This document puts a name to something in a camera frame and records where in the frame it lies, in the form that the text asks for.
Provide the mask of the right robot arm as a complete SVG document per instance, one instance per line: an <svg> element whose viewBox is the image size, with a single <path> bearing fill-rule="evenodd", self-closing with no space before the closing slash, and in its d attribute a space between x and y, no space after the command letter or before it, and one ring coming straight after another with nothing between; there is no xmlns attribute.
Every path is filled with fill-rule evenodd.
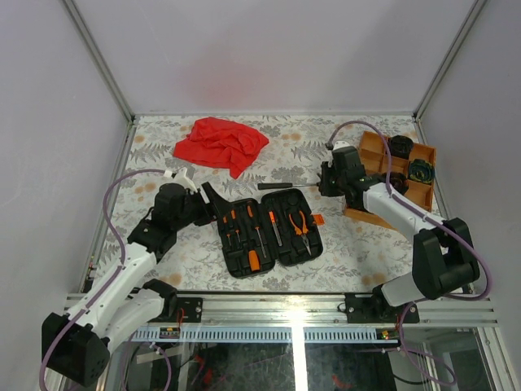
<svg viewBox="0 0 521 391"><path fill-rule="evenodd" d="M467 224L444 220L419 208L391 184L390 174L371 174L358 150L348 144L329 146L331 161L321 165L322 196L343 196L346 204L382 218L400 232L413 249L412 269L379 285L371 311L380 321L398 315L401 305L435 300L480 277L479 263Z"/></svg>

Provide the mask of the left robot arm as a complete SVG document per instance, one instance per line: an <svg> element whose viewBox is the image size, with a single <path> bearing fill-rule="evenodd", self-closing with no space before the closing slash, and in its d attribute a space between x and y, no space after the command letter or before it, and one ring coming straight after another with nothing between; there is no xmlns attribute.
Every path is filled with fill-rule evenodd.
<svg viewBox="0 0 521 391"><path fill-rule="evenodd" d="M132 290L176 244L177 233L223 218L232 204L209 183L191 190L179 183L160 187L153 206L130 233L123 258L65 314L51 313L42 324L41 372L58 372L83 387L103 374L116 348L151 320L177 315L177 289L151 279Z"/></svg>

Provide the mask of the steel claw hammer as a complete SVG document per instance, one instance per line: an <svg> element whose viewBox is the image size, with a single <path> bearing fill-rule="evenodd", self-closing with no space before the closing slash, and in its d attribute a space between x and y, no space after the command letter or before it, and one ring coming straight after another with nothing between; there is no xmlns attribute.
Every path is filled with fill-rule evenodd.
<svg viewBox="0 0 521 391"><path fill-rule="evenodd" d="M305 183L305 184L295 184L292 182L260 182L257 184L257 189L260 191L267 190L282 190L282 189L290 189L296 187L318 187L318 182L313 183Z"/></svg>

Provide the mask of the orange handled tool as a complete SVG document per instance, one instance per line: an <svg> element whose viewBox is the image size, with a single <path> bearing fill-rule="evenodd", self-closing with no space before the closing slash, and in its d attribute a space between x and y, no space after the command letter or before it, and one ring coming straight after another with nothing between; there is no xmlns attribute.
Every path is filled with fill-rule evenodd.
<svg viewBox="0 0 521 391"><path fill-rule="evenodd" d="M247 256L248 256L248 264L249 264L250 270L253 272L260 271L261 264L260 264L260 260L259 260L259 257L257 255L256 251L250 250L248 252Z"/></svg>

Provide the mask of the small orange black screwdriver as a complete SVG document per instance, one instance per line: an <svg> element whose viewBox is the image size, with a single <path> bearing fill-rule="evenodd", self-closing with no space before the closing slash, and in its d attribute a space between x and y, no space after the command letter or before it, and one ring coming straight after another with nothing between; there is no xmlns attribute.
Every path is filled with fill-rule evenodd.
<svg viewBox="0 0 521 391"><path fill-rule="evenodd" d="M237 220L237 214L234 209L231 210L230 216L232 218L234 232L237 237L237 243L238 243L237 246L238 246L238 248L240 248L241 247L240 229L239 229L239 224L238 224L238 220Z"/></svg>

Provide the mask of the black plastic tool case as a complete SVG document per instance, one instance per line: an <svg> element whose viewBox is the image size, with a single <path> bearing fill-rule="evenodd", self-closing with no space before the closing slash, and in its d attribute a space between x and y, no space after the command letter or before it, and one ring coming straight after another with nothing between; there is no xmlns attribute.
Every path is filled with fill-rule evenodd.
<svg viewBox="0 0 521 391"><path fill-rule="evenodd" d="M263 258L256 231L252 220L247 214L248 203L252 203L254 213L260 223L260 233L264 242L267 258ZM231 248L229 248L228 240L223 229L223 219L217 221L217 231L222 242L225 265L232 277L245 279L266 273L272 270L277 263L282 266L296 266L312 261L322 255L323 245L318 227L324 224L324 219L322 215L312 213L309 203L302 191L296 188L283 189L265 194L260 200L248 198L235 201L233 204L240 229L240 248L237 246L237 237L234 232L230 213L226 216L229 220ZM269 219L270 210L274 211L277 219L278 230L282 238L282 247L278 246L274 235ZM312 255L308 254L302 239L296 235L288 217L289 213L296 213L296 223L300 224L300 216L298 214L300 210L304 212L309 229L308 239ZM250 270L247 256L250 250L255 250L259 257L260 271L253 272Z"/></svg>

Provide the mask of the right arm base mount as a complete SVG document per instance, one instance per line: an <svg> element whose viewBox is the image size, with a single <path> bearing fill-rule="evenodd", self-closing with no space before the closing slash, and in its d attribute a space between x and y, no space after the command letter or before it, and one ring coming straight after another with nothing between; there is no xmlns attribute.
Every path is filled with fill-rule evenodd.
<svg viewBox="0 0 521 391"><path fill-rule="evenodd" d="M372 293L345 293L344 304L349 324L403 324L419 323L417 307L413 305L405 313L405 305L391 306L383 297Z"/></svg>

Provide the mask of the orange handled needle-nose pliers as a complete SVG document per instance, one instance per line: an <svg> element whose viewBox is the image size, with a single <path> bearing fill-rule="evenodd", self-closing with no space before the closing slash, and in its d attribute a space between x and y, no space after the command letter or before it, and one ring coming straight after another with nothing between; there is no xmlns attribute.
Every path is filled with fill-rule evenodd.
<svg viewBox="0 0 521 391"><path fill-rule="evenodd" d="M288 214L290 223L293 226L293 229L294 229L296 235L299 236L302 239L308 254L312 255L311 246L310 246L309 239L308 239L309 229L307 227L307 222L306 222L306 218L305 218L304 212L302 210L300 210L298 212L298 214L300 216L300 224L296 223L296 219L295 219L296 213L289 213Z"/></svg>

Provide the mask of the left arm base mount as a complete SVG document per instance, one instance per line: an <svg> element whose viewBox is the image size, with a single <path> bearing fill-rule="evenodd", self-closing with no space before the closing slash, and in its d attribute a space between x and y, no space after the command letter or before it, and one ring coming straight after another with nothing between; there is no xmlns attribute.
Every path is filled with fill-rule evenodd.
<svg viewBox="0 0 521 391"><path fill-rule="evenodd" d="M200 323L203 314L202 297L178 297L169 314L160 314L149 323Z"/></svg>

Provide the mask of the metal file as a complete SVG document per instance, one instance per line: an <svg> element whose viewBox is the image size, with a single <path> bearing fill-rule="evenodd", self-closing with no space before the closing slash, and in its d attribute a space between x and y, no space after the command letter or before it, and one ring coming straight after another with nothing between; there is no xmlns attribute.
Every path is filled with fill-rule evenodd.
<svg viewBox="0 0 521 391"><path fill-rule="evenodd" d="M281 238L280 232L278 230L277 219L275 217L274 211L272 211L272 210L269 211L269 219L270 219L270 222L271 222L271 225L272 225L272 228L273 228L274 235L275 235L275 238L277 240L278 246L282 247L282 238Z"/></svg>

